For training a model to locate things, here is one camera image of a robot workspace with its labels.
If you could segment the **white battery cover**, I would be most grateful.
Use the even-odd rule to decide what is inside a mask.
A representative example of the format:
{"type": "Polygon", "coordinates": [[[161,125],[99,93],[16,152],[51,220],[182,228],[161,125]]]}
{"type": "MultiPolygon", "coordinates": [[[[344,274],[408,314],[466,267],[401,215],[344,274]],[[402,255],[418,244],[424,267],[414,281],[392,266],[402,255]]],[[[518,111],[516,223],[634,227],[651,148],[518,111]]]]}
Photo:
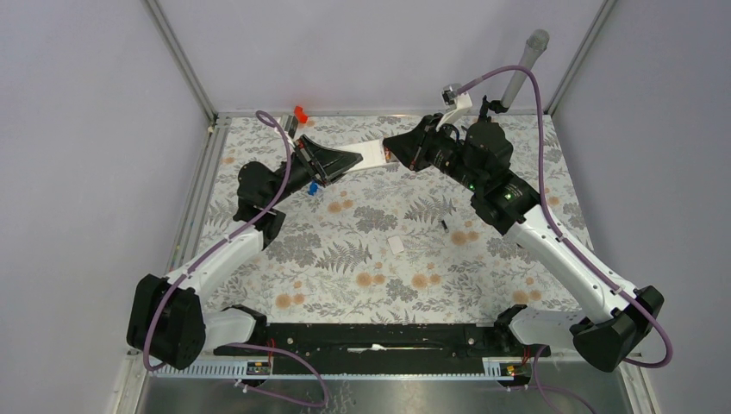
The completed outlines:
{"type": "Polygon", "coordinates": [[[392,236],[387,239],[389,248],[393,254],[400,254],[405,250],[405,246],[400,236],[392,236]]]}

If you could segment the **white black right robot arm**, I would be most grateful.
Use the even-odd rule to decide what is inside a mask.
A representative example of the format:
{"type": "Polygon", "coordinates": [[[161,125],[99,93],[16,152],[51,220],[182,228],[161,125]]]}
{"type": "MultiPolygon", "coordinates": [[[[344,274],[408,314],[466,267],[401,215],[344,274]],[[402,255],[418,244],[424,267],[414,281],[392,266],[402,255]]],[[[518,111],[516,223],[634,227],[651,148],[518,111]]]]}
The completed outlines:
{"type": "Polygon", "coordinates": [[[498,123],[480,119],[456,140],[455,128],[439,122],[438,114],[425,116],[408,133],[384,139],[384,148],[413,172],[432,166],[471,191],[478,217],[528,251],[580,307],[563,312],[512,306],[495,321],[497,349],[507,355],[527,345],[572,349],[606,373],[627,362],[653,329],[662,294],[621,278],[559,226],[539,192],[511,171],[513,145],[498,123]]]}

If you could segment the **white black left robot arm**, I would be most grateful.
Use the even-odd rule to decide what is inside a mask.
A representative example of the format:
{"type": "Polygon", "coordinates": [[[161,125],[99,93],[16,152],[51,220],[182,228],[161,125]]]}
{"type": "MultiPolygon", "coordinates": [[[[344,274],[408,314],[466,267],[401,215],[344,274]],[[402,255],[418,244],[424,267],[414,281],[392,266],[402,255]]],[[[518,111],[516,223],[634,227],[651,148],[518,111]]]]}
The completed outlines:
{"type": "Polygon", "coordinates": [[[287,139],[285,151],[275,171],[258,161],[240,169],[238,210],[228,235],[166,276],[148,274],[137,284],[127,342],[142,352],[148,371],[185,369],[203,351],[231,342],[246,354],[262,351],[268,334],[251,311],[204,313],[203,305],[223,280],[277,237],[285,214],[276,204],[311,183],[330,185],[346,173],[386,162],[377,142],[328,148],[302,135],[287,139]]]}

